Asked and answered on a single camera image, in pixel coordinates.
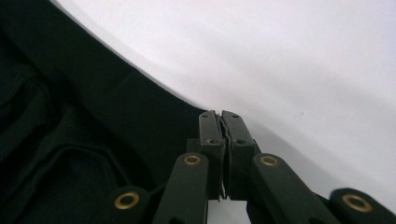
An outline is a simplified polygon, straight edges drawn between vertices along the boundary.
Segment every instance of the white background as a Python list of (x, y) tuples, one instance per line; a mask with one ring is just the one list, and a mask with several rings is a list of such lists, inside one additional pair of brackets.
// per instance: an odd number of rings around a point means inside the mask
[[(53, 1), (179, 98), (241, 115), (314, 192), (396, 212), (395, 1)], [(208, 223), (247, 222), (209, 205)]]

